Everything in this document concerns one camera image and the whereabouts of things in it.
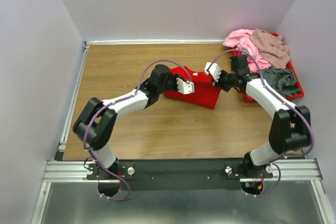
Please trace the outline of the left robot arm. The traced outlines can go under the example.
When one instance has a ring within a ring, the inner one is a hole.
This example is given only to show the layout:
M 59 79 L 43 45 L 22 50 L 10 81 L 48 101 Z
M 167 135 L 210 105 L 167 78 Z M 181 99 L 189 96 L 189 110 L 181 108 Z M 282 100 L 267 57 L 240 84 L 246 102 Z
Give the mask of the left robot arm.
M 131 92 L 110 100 L 91 98 L 75 121 L 72 131 L 82 140 L 83 147 L 99 163 L 98 173 L 112 179 L 118 172 L 118 159 L 109 147 L 116 121 L 132 112 L 143 110 L 156 103 L 165 92 L 181 90 L 185 81 L 178 73 L 158 64 L 150 76 L 140 80 Z

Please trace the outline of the grey shirt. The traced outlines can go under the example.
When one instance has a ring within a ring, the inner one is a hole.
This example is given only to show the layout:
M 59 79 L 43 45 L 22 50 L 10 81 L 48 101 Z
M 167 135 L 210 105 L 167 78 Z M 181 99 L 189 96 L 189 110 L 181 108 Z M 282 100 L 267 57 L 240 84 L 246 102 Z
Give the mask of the grey shirt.
M 270 67 L 261 70 L 264 80 L 281 96 L 293 95 L 293 90 L 297 84 L 297 78 L 290 69 L 276 69 Z

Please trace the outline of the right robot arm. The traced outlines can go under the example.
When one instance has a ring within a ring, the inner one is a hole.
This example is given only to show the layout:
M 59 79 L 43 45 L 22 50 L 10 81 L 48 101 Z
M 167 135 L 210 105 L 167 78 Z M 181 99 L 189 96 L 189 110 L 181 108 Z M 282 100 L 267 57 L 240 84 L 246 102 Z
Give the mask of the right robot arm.
M 223 70 L 215 61 L 208 62 L 205 72 L 214 85 L 228 92 L 234 88 L 252 97 L 270 115 L 272 124 L 268 141 L 245 154 L 239 166 L 249 178 L 255 177 L 270 162 L 299 149 L 312 149 L 314 136 L 310 125 L 310 111 L 282 97 L 263 77 L 261 71 L 251 73 L 248 54 L 230 58 L 231 72 Z

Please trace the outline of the dusty pink shirt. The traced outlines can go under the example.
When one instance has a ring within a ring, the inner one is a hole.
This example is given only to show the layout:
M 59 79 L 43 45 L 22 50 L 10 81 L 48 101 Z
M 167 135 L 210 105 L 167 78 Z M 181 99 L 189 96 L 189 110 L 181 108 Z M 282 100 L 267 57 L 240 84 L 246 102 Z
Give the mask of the dusty pink shirt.
M 249 39 L 274 68 L 284 69 L 290 61 L 289 47 L 282 41 L 282 36 L 255 29 Z

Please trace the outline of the light pink shirt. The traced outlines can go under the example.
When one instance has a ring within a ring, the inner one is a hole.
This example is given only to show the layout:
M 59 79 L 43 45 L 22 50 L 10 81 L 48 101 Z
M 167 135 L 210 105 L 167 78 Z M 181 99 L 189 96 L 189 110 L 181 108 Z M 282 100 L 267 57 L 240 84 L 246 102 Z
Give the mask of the light pink shirt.
M 267 69 L 271 67 L 271 64 L 260 55 L 258 48 L 250 40 L 253 32 L 254 30 L 249 29 L 239 29 L 232 31 L 224 39 L 223 45 L 226 47 L 247 51 L 258 63 L 260 69 Z

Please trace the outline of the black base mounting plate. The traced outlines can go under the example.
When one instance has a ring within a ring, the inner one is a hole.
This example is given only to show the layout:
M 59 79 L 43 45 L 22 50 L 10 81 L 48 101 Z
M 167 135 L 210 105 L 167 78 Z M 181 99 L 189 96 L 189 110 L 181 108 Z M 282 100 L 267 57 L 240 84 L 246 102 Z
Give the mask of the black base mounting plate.
M 84 165 L 87 180 L 98 181 L 98 191 L 240 190 L 261 194 L 263 180 L 272 178 L 270 165 L 252 167 L 243 158 L 124 159 L 112 166 L 116 176 L 95 163 Z

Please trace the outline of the red t-shirt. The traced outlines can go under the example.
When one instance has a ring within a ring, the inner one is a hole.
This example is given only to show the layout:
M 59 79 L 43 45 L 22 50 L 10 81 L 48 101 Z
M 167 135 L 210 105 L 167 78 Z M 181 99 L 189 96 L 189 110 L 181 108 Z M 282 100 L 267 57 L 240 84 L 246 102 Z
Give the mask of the red t-shirt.
M 207 76 L 205 72 L 193 71 L 187 66 L 184 66 L 184 68 L 192 77 L 195 92 L 191 94 L 181 94 L 179 92 L 168 91 L 164 93 L 164 96 L 208 109 L 215 109 L 221 89 L 213 85 L 212 77 Z

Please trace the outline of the aluminium left rail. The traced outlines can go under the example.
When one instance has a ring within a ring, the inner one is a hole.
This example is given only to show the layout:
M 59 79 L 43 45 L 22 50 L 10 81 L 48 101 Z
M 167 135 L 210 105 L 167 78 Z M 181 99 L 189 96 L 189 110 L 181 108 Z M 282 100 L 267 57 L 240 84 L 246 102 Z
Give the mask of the aluminium left rail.
M 72 120 L 74 108 L 75 108 L 75 105 L 76 105 L 76 100 L 77 100 L 77 96 L 78 96 L 78 92 L 79 92 L 79 87 L 80 87 L 80 82 L 81 82 L 83 70 L 85 68 L 85 63 L 86 63 L 88 51 L 89 51 L 89 45 L 85 41 L 84 42 L 83 53 L 82 53 L 82 56 L 80 58 L 79 69 L 78 69 L 77 75 L 76 75 L 75 86 L 74 86 L 73 93 L 72 93 L 72 96 L 71 96 L 71 100 L 70 100 L 70 103 L 69 103 L 69 108 L 68 108 L 66 120 L 65 120 L 63 129 L 62 129 L 60 140 L 58 142 L 56 153 L 55 153 L 52 161 L 62 160 L 61 156 L 63 155 L 63 153 L 65 151 L 68 135 L 69 135 L 69 132 L 70 132 L 71 120 Z

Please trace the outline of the red plastic bin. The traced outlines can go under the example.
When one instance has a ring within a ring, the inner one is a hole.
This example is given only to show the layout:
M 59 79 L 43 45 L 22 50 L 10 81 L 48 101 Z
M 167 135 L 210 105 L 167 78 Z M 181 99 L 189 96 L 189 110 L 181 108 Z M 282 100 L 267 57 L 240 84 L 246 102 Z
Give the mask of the red plastic bin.
M 239 29 L 231 32 L 223 45 L 235 49 L 233 56 L 248 52 L 250 72 L 257 73 L 260 68 L 268 84 L 283 97 L 294 100 L 304 96 L 283 36 L 260 29 Z

